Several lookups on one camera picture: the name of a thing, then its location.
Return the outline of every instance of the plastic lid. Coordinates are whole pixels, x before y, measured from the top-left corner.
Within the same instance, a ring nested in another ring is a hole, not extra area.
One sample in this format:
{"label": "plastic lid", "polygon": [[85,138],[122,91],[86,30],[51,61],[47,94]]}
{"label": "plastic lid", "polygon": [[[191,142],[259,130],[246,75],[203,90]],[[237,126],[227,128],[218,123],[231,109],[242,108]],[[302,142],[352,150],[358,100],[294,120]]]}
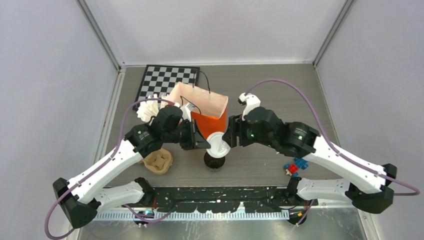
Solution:
{"label": "plastic lid", "polygon": [[225,157],[230,152],[231,147],[223,141],[223,135],[223,132],[216,131],[206,139],[210,144],[210,148],[207,148],[206,152],[213,158],[219,159]]}

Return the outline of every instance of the chessboard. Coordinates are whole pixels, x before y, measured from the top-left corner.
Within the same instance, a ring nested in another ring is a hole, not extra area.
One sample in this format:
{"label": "chessboard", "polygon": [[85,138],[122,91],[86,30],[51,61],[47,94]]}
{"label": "chessboard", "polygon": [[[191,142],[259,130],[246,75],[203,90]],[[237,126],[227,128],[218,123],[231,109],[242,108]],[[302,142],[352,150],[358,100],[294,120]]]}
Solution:
{"label": "chessboard", "polygon": [[135,102],[157,94],[158,97],[171,92],[178,82],[197,86],[200,67],[147,65],[138,88]]}

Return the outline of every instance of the paper bag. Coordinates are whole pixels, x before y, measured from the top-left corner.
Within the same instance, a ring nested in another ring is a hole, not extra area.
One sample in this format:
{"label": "paper bag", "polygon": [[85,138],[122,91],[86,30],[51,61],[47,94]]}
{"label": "paper bag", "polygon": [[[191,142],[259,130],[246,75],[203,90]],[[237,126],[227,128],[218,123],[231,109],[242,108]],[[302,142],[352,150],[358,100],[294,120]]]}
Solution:
{"label": "paper bag", "polygon": [[188,102],[197,106],[191,111],[191,118],[205,139],[212,133],[225,132],[228,96],[178,82],[166,99],[181,106]]}

